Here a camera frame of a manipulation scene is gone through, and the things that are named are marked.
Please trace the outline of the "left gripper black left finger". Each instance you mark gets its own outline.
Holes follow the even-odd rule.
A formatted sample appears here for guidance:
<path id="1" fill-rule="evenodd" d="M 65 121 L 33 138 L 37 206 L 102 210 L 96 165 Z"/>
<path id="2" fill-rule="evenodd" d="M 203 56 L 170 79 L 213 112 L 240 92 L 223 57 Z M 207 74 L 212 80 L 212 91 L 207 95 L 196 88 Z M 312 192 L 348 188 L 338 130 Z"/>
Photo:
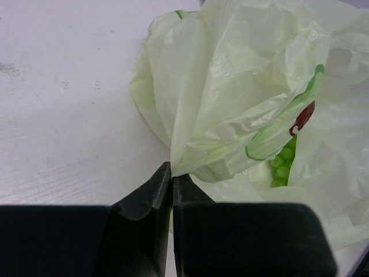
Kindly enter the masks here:
<path id="1" fill-rule="evenodd" d="M 171 170 L 113 205 L 2 205 L 2 276 L 164 276 Z"/>

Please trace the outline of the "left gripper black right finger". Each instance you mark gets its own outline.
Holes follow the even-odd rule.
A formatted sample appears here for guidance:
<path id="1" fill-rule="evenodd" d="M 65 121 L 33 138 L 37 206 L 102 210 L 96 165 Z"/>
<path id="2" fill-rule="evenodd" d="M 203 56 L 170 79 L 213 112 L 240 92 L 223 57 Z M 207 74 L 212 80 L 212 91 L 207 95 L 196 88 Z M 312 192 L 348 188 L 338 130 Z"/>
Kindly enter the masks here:
<path id="1" fill-rule="evenodd" d="M 188 175 L 173 179 L 178 276 L 335 276 L 316 214 L 296 203 L 217 203 Z"/>

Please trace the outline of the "light green plastic bag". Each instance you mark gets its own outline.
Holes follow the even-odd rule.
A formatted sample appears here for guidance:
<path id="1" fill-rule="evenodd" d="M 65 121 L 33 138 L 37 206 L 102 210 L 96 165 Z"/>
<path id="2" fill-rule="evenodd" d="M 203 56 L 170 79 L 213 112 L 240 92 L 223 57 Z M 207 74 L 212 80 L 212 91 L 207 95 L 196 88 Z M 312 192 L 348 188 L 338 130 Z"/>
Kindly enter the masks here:
<path id="1" fill-rule="evenodd" d="M 331 247 L 368 238 L 368 10 L 341 1 L 206 1 L 148 26 L 130 93 L 216 201 L 293 202 Z M 270 161 L 297 136 L 288 185 Z"/>

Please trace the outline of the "green fake grape bunch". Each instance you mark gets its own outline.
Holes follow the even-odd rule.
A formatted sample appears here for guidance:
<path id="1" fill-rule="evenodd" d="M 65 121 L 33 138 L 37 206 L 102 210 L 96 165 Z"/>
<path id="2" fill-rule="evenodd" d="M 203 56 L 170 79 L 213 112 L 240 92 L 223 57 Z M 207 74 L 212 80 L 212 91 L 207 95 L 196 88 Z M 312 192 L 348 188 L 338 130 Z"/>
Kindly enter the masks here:
<path id="1" fill-rule="evenodd" d="M 287 186 L 292 163 L 295 159 L 297 136 L 282 148 L 280 153 L 270 161 L 272 170 L 271 188 Z"/>

